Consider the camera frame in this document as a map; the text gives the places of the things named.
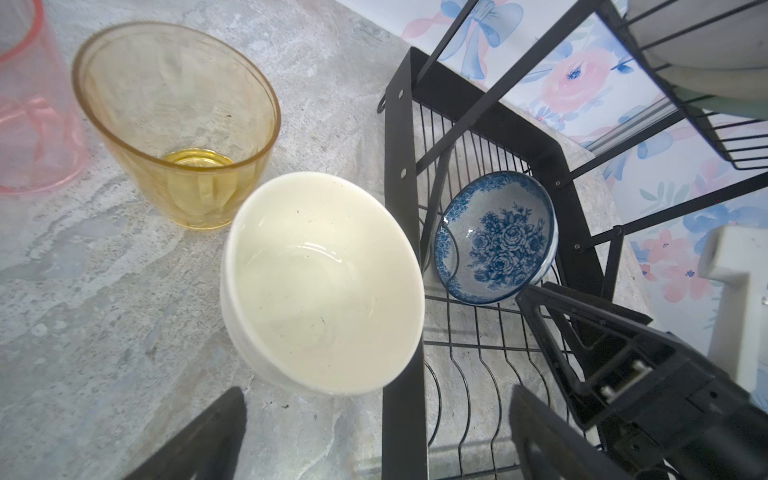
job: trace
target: stone surface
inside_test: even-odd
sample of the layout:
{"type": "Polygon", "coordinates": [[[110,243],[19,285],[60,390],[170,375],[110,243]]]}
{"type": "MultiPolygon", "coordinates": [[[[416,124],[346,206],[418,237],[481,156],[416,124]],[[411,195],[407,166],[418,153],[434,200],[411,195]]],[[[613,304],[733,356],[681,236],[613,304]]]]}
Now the stone surface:
{"type": "MultiPolygon", "coordinates": [[[[67,61],[97,30],[134,20],[181,23],[224,40],[264,72],[280,99],[283,127],[264,180],[325,171],[383,200],[384,117],[375,109],[408,47],[341,5],[56,0],[45,7],[67,61]]],[[[92,159],[80,177],[49,194],[0,200],[0,476],[121,478],[239,385],[248,427],[236,478],[378,478],[381,392],[296,396],[255,377],[230,343],[218,306],[227,229],[193,232],[165,220],[87,129],[92,159]]],[[[585,155],[569,148],[574,158],[585,155]]],[[[582,193],[593,195],[591,187],[582,193]]],[[[609,200],[582,197],[588,215],[599,217],[609,200]]],[[[426,335],[445,336],[444,310],[430,304],[426,335]]],[[[455,341],[473,342],[477,334],[499,342],[498,318],[475,324],[468,307],[454,309],[452,318],[455,341]]],[[[525,346],[522,324],[513,320],[506,342],[525,346]]],[[[427,354],[444,402],[430,464],[436,477],[458,473],[467,406],[458,370],[445,350],[429,350],[435,348],[427,354]]],[[[520,352],[488,354],[491,370],[476,349],[455,357],[479,392],[464,468],[491,468],[488,446],[499,417],[488,372],[497,372],[506,405],[518,381],[510,363],[542,398],[536,369],[546,367],[520,352]]],[[[551,392],[562,413],[558,395],[551,392]]],[[[431,432],[437,401],[429,374],[427,401],[431,432]]],[[[494,444],[498,465],[515,459],[505,423],[494,444]]]]}

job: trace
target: gray marble countertop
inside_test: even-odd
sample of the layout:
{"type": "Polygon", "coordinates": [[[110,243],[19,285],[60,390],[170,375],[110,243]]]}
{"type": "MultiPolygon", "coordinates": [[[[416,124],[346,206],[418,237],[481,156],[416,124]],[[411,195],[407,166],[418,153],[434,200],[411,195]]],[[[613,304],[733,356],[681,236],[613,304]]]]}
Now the gray marble countertop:
{"type": "MultiPolygon", "coordinates": [[[[324,171],[383,200],[376,104],[408,46],[357,14],[332,0],[45,7],[66,61],[96,31],[134,20],[222,39],[264,72],[280,100],[283,126],[264,180],[324,171]]],[[[381,392],[297,396],[255,377],[219,311],[228,229],[201,233],[165,220],[87,129],[91,165],[80,177],[49,194],[0,200],[0,477],[122,478],[238,385],[248,426],[236,478],[378,478],[381,392]]],[[[589,158],[564,145],[575,164],[589,158]]],[[[595,229],[617,219],[607,190],[595,193],[599,180],[579,180],[595,229]]],[[[628,268],[623,275],[639,273],[628,268]]],[[[617,298],[644,309],[637,290],[617,298]]]]}

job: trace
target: blue floral bowl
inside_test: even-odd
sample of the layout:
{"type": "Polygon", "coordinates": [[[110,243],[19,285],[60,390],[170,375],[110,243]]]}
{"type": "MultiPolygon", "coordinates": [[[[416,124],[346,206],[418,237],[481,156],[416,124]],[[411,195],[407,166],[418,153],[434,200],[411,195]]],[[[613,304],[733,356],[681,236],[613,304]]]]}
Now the blue floral bowl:
{"type": "Polygon", "coordinates": [[[557,246],[558,222],[544,187],[528,175],[495,172],[448,205],[435,234],[435,266],[453,296],[486,305],[541,280],[557,246]]]}

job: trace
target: transparent yellow cup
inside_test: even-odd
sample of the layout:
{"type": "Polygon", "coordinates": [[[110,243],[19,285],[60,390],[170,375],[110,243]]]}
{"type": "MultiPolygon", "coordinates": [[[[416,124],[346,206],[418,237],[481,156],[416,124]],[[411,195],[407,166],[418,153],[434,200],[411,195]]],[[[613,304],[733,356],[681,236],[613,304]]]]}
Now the transparent yellow cup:
{"type": "Polygon", "coordinates": [[[179,25],[98,32],[72,67],[85,114],[147,199],[183,227],[227,225],[280,131],[264,75],[229,45],[179,25]]]}

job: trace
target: transparent pink cup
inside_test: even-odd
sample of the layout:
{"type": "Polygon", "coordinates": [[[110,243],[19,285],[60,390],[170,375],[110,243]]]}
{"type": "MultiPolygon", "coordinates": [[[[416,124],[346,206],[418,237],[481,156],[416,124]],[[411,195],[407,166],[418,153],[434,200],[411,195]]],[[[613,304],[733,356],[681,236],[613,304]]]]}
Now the transparent pink cup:
{"type": "Polygon", "coordinates": [[[0,0],[0,195],[56,187],[87,162],[80,111],[42,0],[0,0]]]}

